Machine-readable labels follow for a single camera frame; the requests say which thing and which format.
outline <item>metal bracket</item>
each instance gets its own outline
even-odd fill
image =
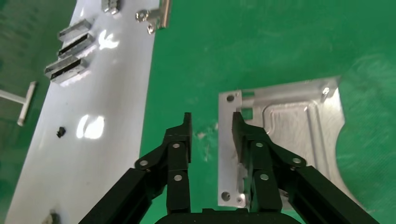
[[[120,11],[121,1],[120,0],[102,0],[102,11],[115,15]]]
[[[147,21],[148,34],[153,34],[157,29],[167,28],[169,25],[171,0],[162,0],[158,9],[142,9],[136,13],[136,21]]]

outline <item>metal clip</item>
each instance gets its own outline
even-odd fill
[[[136,13],[136,21],[147,21],[148,34],[154,33],[157,29],[167,28],[169,25],[171,0],[162,0],[158,9],[140,10]]]

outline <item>metal block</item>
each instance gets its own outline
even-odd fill
[[[70,55],[76,55],[88,46],[90,46],[95,41],[95,38],[90,34],[85,34],[82,37],[75,40],[73,43],[67,45],[66,47],[58,51],[59,58],[66,58]]]
[[[169,26],[171,0],[162,0],[158,9],[140,10],[136,13],[136,21],[147,21],[148,34],[154,33],[158,29],[167,28]]]
[[[243,208],[245,167],[238,163],[232,136],[233,112],[249,110],[246,123],[263,127],[271,140],[306,159],[355,202],[336,163],[335,146],[344,125],[339,78],[324,78],[219,95],[218,204]],[[281,191],[283,208],[292,209]]]
[[[121,0],[102,0],[102,11],[111,15],[117,14],[121,8]]]
[[[77,75],[88,67],[87,62],[82,58],[69,56],[56,61],[45,68],[45,75],[55,83],[62,83],[67,79]]]
[[[58,39],[60,41],[69,41],[73,38],[76,38],[91,29],[91,23],[88,20],[84,19],[79,22],[74,23],[68,28],[62,30],[58,34]]]

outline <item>bolt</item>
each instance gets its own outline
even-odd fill
[[[268,177],[267,174],[261,174],[261,175],[260,175],[260,179],[262,179],[263,181],[266,181],[266,180],[269,179],[269,177]]]
[[[293,162],[294,162],[294,163],[301,163],[301,159],[299,159],[299,158],[294,158],[294,159],[293,159]]]
[[[183,179],[183,177],[181,175],[176,175],[173,177],[173,180],[175,181],[181,181]]]
[[[147,27],[147,32],[148,32],[148,34],[153,34],[154,27],[151,24]]]
[[[146,166],[147,164],[148,164],[149,162],[147,162],[146,160],[142,160],[142,161],[140,161],[140,165],[141,166]]]

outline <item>green mat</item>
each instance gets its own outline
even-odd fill
[[[170,27],[156,34],[141,153],[192,112],[191,209],[224,209],[218,93],[341,75],[340,172],[369,214],[396,223],[395,8],[391,0],[174,0]],[[142,223],[166,215],[165,198]]]

